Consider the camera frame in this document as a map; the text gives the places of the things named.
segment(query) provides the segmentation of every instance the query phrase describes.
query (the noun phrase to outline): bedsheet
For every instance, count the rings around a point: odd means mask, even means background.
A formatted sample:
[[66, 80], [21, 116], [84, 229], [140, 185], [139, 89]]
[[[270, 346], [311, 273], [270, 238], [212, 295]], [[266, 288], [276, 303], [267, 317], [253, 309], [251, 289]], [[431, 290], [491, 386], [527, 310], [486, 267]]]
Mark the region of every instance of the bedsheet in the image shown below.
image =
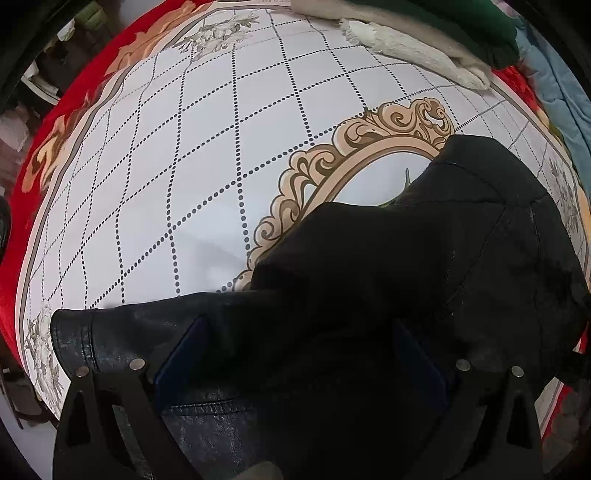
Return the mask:
[[[2, 333], [55, 415], [55, 309], [244, 288], [320, 202], [388, 203], [451, 134], [494, 137], [532, 170], [589, 278], [568, 155], [502, 82], [472, 92], [282, 0], [168, 0], [134, 28], [46, 119], [11, 199]], [[542, 431], [562, 391], [538, 399]]]

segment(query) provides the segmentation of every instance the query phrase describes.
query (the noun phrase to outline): dotted grid pattern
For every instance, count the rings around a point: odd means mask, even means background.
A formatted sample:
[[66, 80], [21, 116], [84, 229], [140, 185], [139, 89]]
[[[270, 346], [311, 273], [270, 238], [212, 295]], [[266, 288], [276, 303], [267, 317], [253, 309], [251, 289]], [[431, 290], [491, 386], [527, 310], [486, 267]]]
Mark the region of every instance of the dotted grid pattern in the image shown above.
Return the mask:
[[[169, 48], [139, 62], [98, 112], [50, 206], [24, 328], [48, 302], [82, 309], [226, 291], [290, 154], [330, 142], [341, 122], [384, 102], [439, 99], [457, 133], [498, 139], [557, 200], [545, 161], [553, 149], [496, 91], [352, 46], [334, 23], [256, 13], [234, 48], [195, 62], [192, 49]], [[583, 243], [573, 238], [582, 257]]]

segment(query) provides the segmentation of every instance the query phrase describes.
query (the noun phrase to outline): green cloth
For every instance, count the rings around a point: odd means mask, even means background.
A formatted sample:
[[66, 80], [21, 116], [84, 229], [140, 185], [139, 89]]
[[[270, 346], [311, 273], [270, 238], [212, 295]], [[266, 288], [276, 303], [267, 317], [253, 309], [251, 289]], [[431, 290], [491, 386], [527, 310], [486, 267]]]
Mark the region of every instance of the green cloth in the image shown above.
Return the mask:
[[515, 65], [519, 49], [512, 20], [491, 0], [350, 0], [406, 15], [438, 28], [496, 69]]
[[76, 15], [76, 21], [85, 29], [94, 32], [107, 23], [107, 16], [102, 7], [96, 2], [90, 2]]

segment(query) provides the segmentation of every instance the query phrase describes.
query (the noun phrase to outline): floral print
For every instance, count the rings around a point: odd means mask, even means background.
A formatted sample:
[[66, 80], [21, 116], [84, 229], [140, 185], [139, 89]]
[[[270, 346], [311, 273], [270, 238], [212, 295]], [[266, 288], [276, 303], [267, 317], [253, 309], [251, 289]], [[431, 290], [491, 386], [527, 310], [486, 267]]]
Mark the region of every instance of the floral print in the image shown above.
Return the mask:
[[552, 155], [549, 155], [548, 161], [550, 162], [550, 173], [554, 177], [557, 186], [553, 192], [557, 196], [554, 201], [560, 211], [562, 223], [572, 238], [574, 234], [579, 233], [579, 212], [573, 200], [576, 198], [576, 194], [566, 178], [564, 169], [558, 167], [557, 160]]
[[243, 27], [251, 28], [252, 24], [259, 23], [258, 18], [255, 12], [248, 15], [236, 14], [229, 20], [202, 26], [197, 33], [182, 39], [174, 46], [182, 47], [182, 53], [192, 48], [196, 55], [191, 61], [197, 61], [209, 53], [225, 50], [249, 38], [250, 35]]
[[43, 303], [41, 314], [30, 319], [25, 349], [33, 360], [32, 381], [41, 391], [51, 410], [58, 414], [63, 404], [64, 388], [60, 384], [60, 369], [50, 339], [51, 307]]

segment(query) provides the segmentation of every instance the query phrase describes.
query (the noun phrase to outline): folded clothes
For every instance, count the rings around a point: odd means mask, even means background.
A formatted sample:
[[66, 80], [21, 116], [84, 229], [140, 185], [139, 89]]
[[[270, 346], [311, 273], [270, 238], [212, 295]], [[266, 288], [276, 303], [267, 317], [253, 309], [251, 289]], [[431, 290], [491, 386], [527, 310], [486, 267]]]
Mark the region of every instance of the folded clothes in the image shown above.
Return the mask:
[[477, 65], [463, 67], [442, 51], [417, 40], [406, 33], [376, 23], [366, 24], [343, 19], [340, 23], [347, 40], [363, 44], [372, 51], [428, 68], [466, 88], [486, 90], [491, 86], [490, 68]]
[[520, 71], [570, 151], [587, 197], [591, 195], [591, 102], [555, 49], [535, 28], [515, 19]]
[[299, 14], [394, 28], [468, 68], [501, 69], [519, 59], [515, 26], [489, 0], [292, 0]]

